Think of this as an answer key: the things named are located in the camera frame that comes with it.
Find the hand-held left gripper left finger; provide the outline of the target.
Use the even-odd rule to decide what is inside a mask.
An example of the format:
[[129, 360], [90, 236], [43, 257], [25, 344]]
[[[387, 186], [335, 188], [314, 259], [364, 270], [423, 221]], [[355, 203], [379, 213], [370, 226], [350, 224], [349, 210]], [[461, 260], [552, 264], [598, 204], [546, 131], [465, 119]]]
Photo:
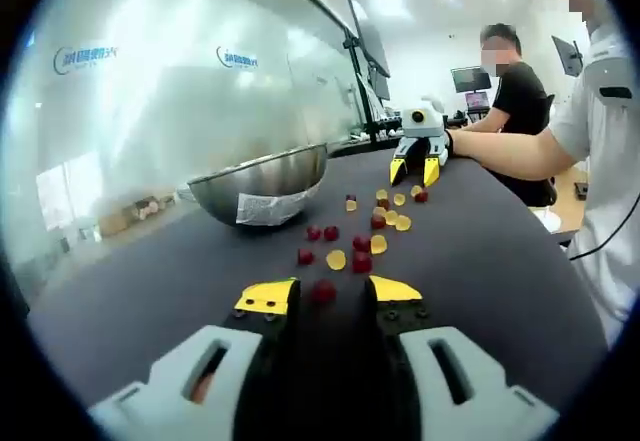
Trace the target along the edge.
[[300, 281], [245, 288], [221, 325], [206, 325], [88, 410], [106, 440], [234, 440], [237, 419], [273, 373]]

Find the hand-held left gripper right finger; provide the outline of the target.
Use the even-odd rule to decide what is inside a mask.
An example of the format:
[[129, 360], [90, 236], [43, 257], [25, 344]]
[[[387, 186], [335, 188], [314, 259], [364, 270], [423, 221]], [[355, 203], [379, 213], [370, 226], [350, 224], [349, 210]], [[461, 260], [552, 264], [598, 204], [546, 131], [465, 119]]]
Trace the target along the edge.
[[541, 440], [557, 412], [451, 326], [412, 286], [370, 275], [366, 304], [380, 356], [382, 420], [397, 440]]

